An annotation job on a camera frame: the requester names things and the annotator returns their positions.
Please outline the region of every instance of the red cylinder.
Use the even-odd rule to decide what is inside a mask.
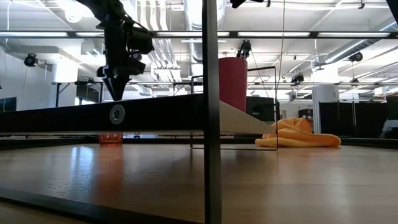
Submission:
[[[246,112],[248,63],[243,58],[218,59],[220,77],[220,100]]]

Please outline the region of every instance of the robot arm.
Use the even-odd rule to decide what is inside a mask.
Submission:
[[[104,30],[106,65],[97,71],[103,77],[113,100],[121,100],[130,75],[142,74],[145,64],[141,54],[153,50],[152,34],[136,23],[119,0],[77,0],[87,6],[100,21],[97,29]]]

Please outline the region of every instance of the ceiling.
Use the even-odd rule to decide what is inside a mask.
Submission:
[[[288,0],[285,10],[281,0],[272,1],[270,8],[266,7],[265,3],[247,2],[240,8],[233,9],[229,5],[229,0],[227,3],[223,30],[281,31],[284,28],[285,30],[301,31],[370,31],[384,21],[393,21],[386,1],[383,0],[366,0],[364,9],[358,9],[359,0]],[[169,30],[185,30],[182,0],[166,1],[166,5],[166,20]],[[80,22],[69,23],[65,18],[65,11],[57,7],[57,2],[51,0],[41,2],[39,0],[14,0],[11,5],[9,5],[9,1],[0,0],[0,30],[7,30],[7,26],[9,26],[9,30],[95,30],[98,21],[94,17],[84,17]],[[149,13],[147,13],[147,21],[149,23]],[[9,44],[58,47],[95,70],[104,63],[104,57],[103,55],[82,54],[80,47],[83,41],[82,39],[17,39],[9,40]],[[241,41],[241,39],[228,39],[225,43],[219,43],[220,57],[225,57],[225,55],[234,57]],[[102,40],[96,39],[94,42],[96,46],[101,46]],[[316,51],[314,40],[286,39],[283,40],[284,47],[282,49],[282,40],[280,39],[252,39],[253,54],[248,58],[248,67],[275,65],[278,68],[277,72],[281,74],[281,80],[286,78],[287,81],[290,81],[289,78],[293,74],[289,71],[303,60],[316,53],[328,54],[348,42],[350,40],[320,39],[317,40]],[[177,63],[182,69],[181,77],[188,77],[191,72],[188,44],[183,44],[181,39],[172,39],[171,43]],[[364,60],[358,65],[354,65],[354,73],[351,69],[351,62],[342,61],[334,64],[338,67],[340,80],[349,81],[353,74],[360,75],[375,71],[395,62],[395,58],[398,58],[398,51],[395,50],[397,46],[396,40],[382,40],[362,50]],[[144,60],[148,64],[146,70],[150,71],[150,60],[147,58]],[[376,82],[386,77],[393,77],[396,75],[396,71],[398,70],[393,69],[369,77],[366,82]],[[93,73],[88,72],[81,74],[94,76]],[[260,74],[264,75],[267,81],[274,81],[273,74],[264,72]],[[311,69],[305,71],[306,81],[311,79],[310,74]],[[248,81],[258,82],[259,72],[249,72]]]

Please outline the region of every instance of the bolt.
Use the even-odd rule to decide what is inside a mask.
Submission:
[[[119,110],[115,110],[113,111],[113,118],[118,120],[120,118],[120,111]]]

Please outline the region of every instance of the security camera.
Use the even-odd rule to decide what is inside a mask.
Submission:
[[[39,60],[36,57],[35,53],[29,53],[27,54],[27,57],[25,58],[24,64],[28,67],[36,67],[39,65]]]

